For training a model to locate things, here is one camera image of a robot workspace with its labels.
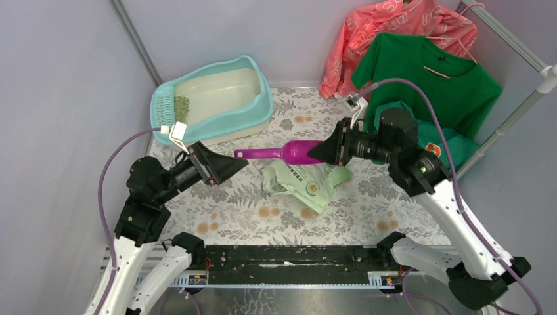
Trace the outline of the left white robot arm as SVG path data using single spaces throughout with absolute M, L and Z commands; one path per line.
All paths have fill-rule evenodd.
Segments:
M 145 131 L 167 134 L 182 150 L 171 169 L 162 167 L 152 156 L 141 157 L 132 164 L 126 182 L 129 196 L 113 232 L 109 231 L 104 214 L 104 178 L 116 155 L 143 133 L 125 140 L 105 163 L 97 201 L 110 258 L 86 314 L 149 314 L 182 271 L 202 265 L 203 240 L 182 232 L 173 237 L 162 260 L 141 282 L 137 280 L 171 216 L 166 203 L 199 182 L 208 186 L 221 184 L 249 164 L 245 159 L 217 154 L 201 142 L 185 146 L 181 137 L 186 128 L 184 123 L 174 123 Z

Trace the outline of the green cat litter bag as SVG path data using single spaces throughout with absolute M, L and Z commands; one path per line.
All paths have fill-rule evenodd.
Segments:
M 263 187 L 270 194 L 291 195 L 318 214 L 332 200 L 337 186 L 351 179 L 346 167 L 327 163 L 290 165 L 280 159 L 263 170 Z

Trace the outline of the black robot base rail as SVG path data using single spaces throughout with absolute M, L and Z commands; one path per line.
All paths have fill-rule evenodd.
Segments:
M 191 270 L 210 285 L 364 285 L 407 271 L 375 246 L 207 245 Z

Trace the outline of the purple litter scoop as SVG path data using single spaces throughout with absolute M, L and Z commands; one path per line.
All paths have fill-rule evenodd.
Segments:
M 291 140 L 280 148 L 236 149 L 235 158 L 280 159 L 291 165 L 312 165 L 321 161 L 308 155 L 309 151 L 322 144 L 320 140 Z

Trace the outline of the teal cat litter box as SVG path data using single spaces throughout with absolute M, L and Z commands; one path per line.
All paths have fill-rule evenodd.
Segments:
M 189 100 L 186 144 L 201 141 L 210 146 L 259 133 L 274 111 L 269 82 L 247 55 L 203 66 L 158 86 L 150 102 L 153 128 L 177 121 L 178 96 Z

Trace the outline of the pink patterned garment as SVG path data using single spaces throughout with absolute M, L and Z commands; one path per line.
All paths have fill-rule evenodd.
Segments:
M 357 90 L 350 77 L 382 32 L 433 37 L 440 49 L 459 57 L 470 55 L 478 34 L 471 20 L 437 1 L 383 1 L 355 9 L 346 16 L 328 56 L 318 86 L 323 98 Z

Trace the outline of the floral patterned mat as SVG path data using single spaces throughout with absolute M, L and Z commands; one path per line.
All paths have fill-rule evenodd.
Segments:
M 280 147 L 294 139 L 324 139 L 348 110 L 315 88 L 274 88 L 268 128 L 212 146 L 232 155 L 237 148 Z M 394 231 L 424 245 L 449 245 L 432 216 L 388 176 L 385 166 L 354 159 L 353 176 L 334 190 L 317 213 L 290 195 L 263 187 L 266 160 L 255 160 L 219 186 L 199 183 L 167 204 L 171 216 L 163 240 L 180 232 L 216 245 L 374 245 Z

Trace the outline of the green litter pile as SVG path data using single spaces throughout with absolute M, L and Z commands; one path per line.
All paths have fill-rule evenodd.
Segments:
M 175 120 L 180 123 L 187 123 L 190 112 L 190 100 L 185 96 L 174 97 Z

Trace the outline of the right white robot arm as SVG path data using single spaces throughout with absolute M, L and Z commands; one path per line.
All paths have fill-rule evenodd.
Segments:
M 465 307 L 479 310 L 498 300 L 510 285 L 522 284 L 531 265 L 491 237 L 465 204 L 443 162 L 418 145 L 417 134 L 418 124 L 406 109 L 388 108 L 380 114 L 376 132 L 358 129 L 351 118 L 342 119 L 309 155 L 339 166 L 352 158 L 387 164 L 392 181 L 429 212 L 455 252 L 420 245 L 393 232 L 377 245 L 379 266 L 421 271 L 447 285 Z

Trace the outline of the metal clothes rack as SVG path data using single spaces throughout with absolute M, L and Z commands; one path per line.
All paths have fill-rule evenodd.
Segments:
M 486 1 L 485 8 L 549 65 L 556 63 L 555 1 Z M 473 52 L 503 92 L 477 139 L 486 140 L 541 83 L 537 70 L 484 23 Z M 544 95 L 460 180 L 493 237 L 516 254 L 549 242 L 556 222 L 556 93 Z

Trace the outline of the green t-shirt on hanger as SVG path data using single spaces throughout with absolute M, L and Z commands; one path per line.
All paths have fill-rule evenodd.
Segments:
M 502 87 L 472 60 L 452 55 L 418 35 L 379 33 L 351 75 L 358 90 L 389 78 L 422 89 L 442 127 L 474 138 Z

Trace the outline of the green jersey with orange logo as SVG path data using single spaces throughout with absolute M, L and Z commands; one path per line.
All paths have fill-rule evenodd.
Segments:
M 374 110 L 374 127 L 376 129 L 379 128 L 380 114 L 390 108 L 402 108 L 408 111 L 411 117 L 414 117 L 413 111 L 404 102 L 389 102 L 378 106 Z M 448 169 L 450 169 L 446 150 L 442 145 L 442 140 L 436 126 L 433 123 L 420 119 L 415 119 L 415 121 L 418 124 L 417 137 L 419 146 L 426 151 L 434 153 L 437 157 L 440 158 L 443 164 Z M 468 161 L 468 159 L 473 156 L 473 154 L 479 148 L 479 145 L 452 128 L 447 127 L 442 128 L 441 130 L 449 147 L 449 151 L 453 159 L 453 164 L 455 165 L 455 170 L 458 171 Z

